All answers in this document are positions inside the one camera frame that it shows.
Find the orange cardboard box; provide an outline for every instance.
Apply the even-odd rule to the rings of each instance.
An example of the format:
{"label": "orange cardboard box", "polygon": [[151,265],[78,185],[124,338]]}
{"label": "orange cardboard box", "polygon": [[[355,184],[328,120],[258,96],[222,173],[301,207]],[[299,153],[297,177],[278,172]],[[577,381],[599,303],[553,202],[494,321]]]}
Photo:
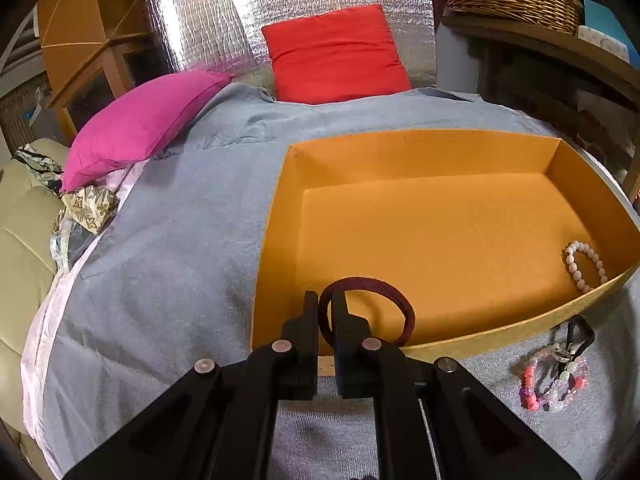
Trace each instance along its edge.
{"label": "orange cardboard box", "polygon": [[[581,294],[572,240],[596,249],[609,281]],[[404,348],[464,358],[545,331],[620,288],[638,268],[640,230],[590,164],[561,139],[480,130],[409,130],[289,147],[258,268],[252,346],[347,276],[378,278],[414,306]],[[587,284],[600,283],[585,254]],[[395,340],[385,298],[348,292],[350,312]],[[331,349],[321,339],[321,354]]]}

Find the silver rivet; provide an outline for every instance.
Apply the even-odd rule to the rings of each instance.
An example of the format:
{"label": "silver rivet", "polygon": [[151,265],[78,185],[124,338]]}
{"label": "silver rivet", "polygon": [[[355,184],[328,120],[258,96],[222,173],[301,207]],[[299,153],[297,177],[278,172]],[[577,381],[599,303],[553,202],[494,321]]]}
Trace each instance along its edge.
{"label": "silver rivet", "polygon": [[193,369],[199,374],[208,374],[216,368],[216,363],[211,359],[200,359],[193,365]]}
{"label": "silver rivet", "polygon": [[362,347],[365,350],[370,350],[375,352],[376,350],[380,350],[382,348],[382,341],[377,337],[367,337],[362,340]]}
{"label": "silver rivet", "polygon": [[278,354],[284,354],[288,352],[292,348],[291,341],[287,341],[286,339],[278,339],[274,341],[271,345],[271,349]]}
{"label": "silver rivet", "polygon": [[451,357],[441,357],[438,359],[436,364],[440,370],[446,373],[455,372],[458,369],[458,366],[460,366],[458,362]]}

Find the yellow box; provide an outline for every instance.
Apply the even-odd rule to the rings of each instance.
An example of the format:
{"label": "yellow box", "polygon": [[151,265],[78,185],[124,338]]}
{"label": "yellow box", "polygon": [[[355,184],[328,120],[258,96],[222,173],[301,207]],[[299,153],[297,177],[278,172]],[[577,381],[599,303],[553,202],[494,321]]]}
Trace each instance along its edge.
{"label": "yellow box", "polygon": [[[610,280],[581,295],[564,262],[577,239]],[[560,139],[480,130],[377,132],[289,147],[264,235],[252,347],[278,338],[306,290],[347,276],[391,283],[414,306],[404,348],[463,358],[545,331],[620,288],[640,232]],[[593,262],[577,255],[587,284]],[[395,340],[400,311],[348,292],[349,310]],[[321,354],[331,349],[321,340]]]}

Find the leather couch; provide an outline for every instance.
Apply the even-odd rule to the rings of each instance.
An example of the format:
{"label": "leather couch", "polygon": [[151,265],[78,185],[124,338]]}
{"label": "leather couch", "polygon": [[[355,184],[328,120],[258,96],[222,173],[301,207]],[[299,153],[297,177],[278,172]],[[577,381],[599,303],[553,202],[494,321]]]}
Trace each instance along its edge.
{"label": "leather couch", "polygon": [[[38,139],[31,145],[64,166],[68,148],[62,144]],[[22,422],[20,358],[31,321],[56,273],[49,238],[62,202],[16,160],[0,172],[0,418],[32,467],[47,480],[53,474]]]}

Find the gray blanket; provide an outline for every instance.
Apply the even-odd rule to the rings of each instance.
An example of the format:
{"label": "gray blanket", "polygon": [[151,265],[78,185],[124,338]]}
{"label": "gray blanket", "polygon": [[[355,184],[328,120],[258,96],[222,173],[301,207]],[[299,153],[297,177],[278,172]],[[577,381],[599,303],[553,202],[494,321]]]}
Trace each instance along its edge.
{"label": "gray blanket", "polygon": [[[320,106],[274,102],[244,84],[220,92],[146,165],[73,287],[44,392],[47,440],[62,471],[197,359],[226,365],[247,356],[260,245],[290,143],[412,127],[555,134],[476,96],[434,89]],[[523,410],[514,375],[564,329],[465,361],[585,479],[606,470],[640,415],[639,290],[634,277],[587,314],[597,334],[586,354],[593,379],[564,412]],[[370,403],[337,399],[330,378],[313,403],[282,403],[270,471],[296,480],[377,475]]]}

